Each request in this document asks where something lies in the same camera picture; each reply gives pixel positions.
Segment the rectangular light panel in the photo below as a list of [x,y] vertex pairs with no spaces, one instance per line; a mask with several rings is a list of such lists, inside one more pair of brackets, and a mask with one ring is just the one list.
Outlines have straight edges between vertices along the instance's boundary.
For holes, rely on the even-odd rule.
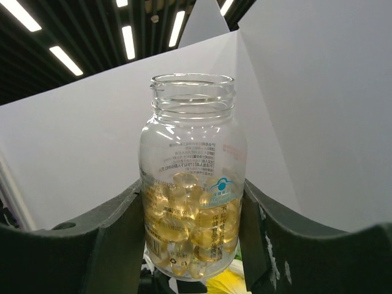
[[25,11],[17,0],[0,0],[0,3],[20,21],[29,31],[39,31],[41,26]]
[[174,47],[177,44],[179,30],[183,25],[184,16],[185,16],[185,11],[177,12],[176,20],[174,21],[173,30],[171,31],[169,47]]
[[59,46],[49,48],[49,50],[62,62],[74,75],[83,75],[80,68],[69,58],[67,53],[64,52]]
[[227,13],[228,9],[230,8],[230,6],[233,4],[234,0],[226,0],[225,4],[223,4],[221,10],[220,10],[220,14],[224,17],[225,14]]
[[122,37],[124,38],[125,50],[127,51],[127,58],[135,58],[134,38],[132,37],[132,28],[125,26],[122,28]]
[[128,0],[116,0],[117,7],[124,7],[128,5]]

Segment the jar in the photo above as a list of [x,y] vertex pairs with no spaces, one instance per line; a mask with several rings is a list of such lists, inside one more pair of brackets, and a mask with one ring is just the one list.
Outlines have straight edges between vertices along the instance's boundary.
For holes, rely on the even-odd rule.
[[234,117],[234,79],[154,77],[139,167],[149,256],[183,281],[213,277],[238,244],[247,144]]

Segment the threaded jar neck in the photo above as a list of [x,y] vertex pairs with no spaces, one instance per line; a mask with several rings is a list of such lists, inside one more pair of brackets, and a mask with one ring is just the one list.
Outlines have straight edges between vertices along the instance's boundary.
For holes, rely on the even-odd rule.
[[219,116],[234,107],[234,79],[224,75],[174,73],[151,82],[155,114]]

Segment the barcode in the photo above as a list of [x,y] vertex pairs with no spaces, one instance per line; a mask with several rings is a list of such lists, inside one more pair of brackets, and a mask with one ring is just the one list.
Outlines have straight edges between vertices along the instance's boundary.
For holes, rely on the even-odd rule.
[[155,240],[149,233],[146,234],[147,248],[160,259],[160,242]]

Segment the black slatted ceiling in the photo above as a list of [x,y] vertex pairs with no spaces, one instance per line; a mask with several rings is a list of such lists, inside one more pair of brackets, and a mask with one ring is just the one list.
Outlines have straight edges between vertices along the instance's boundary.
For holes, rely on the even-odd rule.
[[[217,0],[222,7],[224,0]],[[99,72],[173,50],[168,47],[175,15],[186,16],[196,0],[18,0],[41,25],[29,32],[0,5],[0,105],[66,85]],[[230,30],[255,0],[234,0],[225,18]],[[151,17],[159,16],[153,23]],[[136,58],[129,61],[121,28],[131,25]],[[76,77],[49,51],[60,46],[83,71]]]

